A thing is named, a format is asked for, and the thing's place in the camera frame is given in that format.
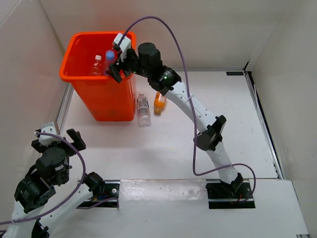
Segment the clear bottle white cap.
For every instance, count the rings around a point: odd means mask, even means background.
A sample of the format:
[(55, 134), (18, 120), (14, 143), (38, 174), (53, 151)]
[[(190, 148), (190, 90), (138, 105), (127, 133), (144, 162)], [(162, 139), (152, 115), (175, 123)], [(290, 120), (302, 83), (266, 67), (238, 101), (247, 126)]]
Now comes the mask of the clear bottle white cap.
[(90, 76), (102, 76), (102, 56), (95, 55), (94, 62), (90, 69)]

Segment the blue label water bottle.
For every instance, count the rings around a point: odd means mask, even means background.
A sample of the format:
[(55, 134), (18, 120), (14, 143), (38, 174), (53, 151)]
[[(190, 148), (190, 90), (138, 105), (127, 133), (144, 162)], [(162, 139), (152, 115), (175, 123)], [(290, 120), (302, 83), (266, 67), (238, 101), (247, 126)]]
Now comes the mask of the blue label water bottle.
[(105, 54), (105, 61), (103, 65), (103, 76), (107, 76), (107, 71), (111, 63), (115, 61), (115, 52), (113, 50), (107, 50)]

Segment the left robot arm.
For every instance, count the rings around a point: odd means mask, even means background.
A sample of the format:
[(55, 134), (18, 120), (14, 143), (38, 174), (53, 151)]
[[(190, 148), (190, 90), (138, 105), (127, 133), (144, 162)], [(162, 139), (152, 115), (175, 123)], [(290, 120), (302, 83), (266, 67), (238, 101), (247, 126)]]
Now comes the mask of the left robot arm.
[[(48, 238), (64, 217), (88, 199), (105, 195), (105, 182), (95, 172), (87, 173), (80, 151), (86, 149), (80, 132), (66, 132), (71, 143), (52, 126), (35, 131), (37, 136), (31, 146), (41, 156), (19, 182), (14, 193), (14, 208), (11, 219), (6, 221), (2, 238)], [(75, 189), (54, 208), (43, 212), (45, 205), (56, 194), (56, 186), (69, 182), (70, 157), (77, 155), (83, 172)]]

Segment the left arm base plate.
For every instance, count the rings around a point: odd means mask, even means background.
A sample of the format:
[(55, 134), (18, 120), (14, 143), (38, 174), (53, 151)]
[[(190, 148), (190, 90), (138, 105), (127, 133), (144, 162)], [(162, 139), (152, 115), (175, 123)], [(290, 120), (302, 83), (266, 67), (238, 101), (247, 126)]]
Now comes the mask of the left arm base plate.
[(119, 190), (120, 180), (105, 180), (100, 194), (82, 202), (77, 209), (88, 210), (95, 207), (118, 208)]

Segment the orange juice bottle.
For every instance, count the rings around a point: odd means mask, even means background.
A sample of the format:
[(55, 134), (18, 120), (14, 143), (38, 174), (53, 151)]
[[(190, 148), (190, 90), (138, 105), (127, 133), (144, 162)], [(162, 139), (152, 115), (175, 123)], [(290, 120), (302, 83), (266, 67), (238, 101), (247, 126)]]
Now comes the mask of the orange juice bottle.
[(154, 100), (154, 114), (160, 115), (164, 110), (166, 105), (166, 97), (162, 95), (160, 92), (156, 93)]

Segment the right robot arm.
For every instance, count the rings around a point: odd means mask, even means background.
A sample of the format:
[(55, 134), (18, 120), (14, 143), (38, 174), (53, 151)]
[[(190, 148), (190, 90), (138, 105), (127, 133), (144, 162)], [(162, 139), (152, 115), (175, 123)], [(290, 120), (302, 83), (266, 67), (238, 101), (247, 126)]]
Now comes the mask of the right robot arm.
[(136, 74), (147, 78), (149, 85), (177, 105), (194, 123), (194, 148), (205, 151), (218, 170), (223, 194), (234, 198), (240, 193), (242, 175), (232, 166), (224, 145), (222, 131), (226, 123), (223, 115), (216, 116), (199, 100), (188, 94), (187, 85), (172, 68), (163, 65), (160, 51), (153, 43), (142, 43), (135, 51), (131, 46), (113, 45), (118, 57), (109, 67), (116, 82)]

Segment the clear bottle white label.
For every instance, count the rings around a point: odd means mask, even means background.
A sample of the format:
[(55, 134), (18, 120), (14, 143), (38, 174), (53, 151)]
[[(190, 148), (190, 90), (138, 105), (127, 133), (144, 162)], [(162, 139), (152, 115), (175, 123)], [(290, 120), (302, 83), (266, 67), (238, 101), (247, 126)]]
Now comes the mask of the clear bottle white label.
[(148, 98), (139, 93), (136, 99), (137, 105), (137, 116), (138, 116), (138, 125), (139, 127), (147, 127), (151, 125), (151, 115)]

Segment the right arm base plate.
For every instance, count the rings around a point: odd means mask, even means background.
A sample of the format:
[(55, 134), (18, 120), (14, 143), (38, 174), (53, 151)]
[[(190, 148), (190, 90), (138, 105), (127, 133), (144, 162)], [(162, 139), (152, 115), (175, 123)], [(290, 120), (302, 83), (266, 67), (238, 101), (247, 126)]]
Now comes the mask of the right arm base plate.
[(208, 181), (206, 186), (209, 209), (255, 209), (252, 188), (244, 181), (236, 192), (226, 190), (219, 181)]

